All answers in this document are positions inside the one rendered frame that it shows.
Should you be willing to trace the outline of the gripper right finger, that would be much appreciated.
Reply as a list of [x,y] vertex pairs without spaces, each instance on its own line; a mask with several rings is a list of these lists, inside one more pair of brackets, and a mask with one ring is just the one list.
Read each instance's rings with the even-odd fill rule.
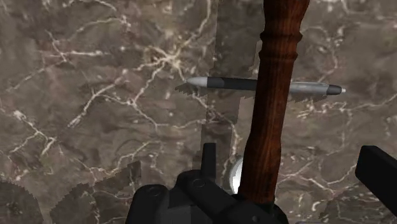
[[397,159],[377,146],[362,146],[355,176],[397,217]]

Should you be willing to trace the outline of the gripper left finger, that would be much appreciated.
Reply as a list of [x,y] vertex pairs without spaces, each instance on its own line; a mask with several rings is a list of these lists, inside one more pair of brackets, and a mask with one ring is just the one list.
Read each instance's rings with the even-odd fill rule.
[[281,224],[256,204],[219,187],[216,145],[203,145],[201,167],[178,175],[173,189],[145,185],[134,194],[125,224]]

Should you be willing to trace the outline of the grey and black pen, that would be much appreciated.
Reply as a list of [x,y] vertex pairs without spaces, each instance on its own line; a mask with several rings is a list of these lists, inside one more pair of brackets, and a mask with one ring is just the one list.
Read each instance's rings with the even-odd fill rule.
[[[208,76],[188,78],[186,82],[197,87],[249,91],[255,91],[257,84],[257,80],[253,79]],[[299,94],[339,95],[345,93],[346,89],[338,85],[298,81],[291,82],[289,92]]]

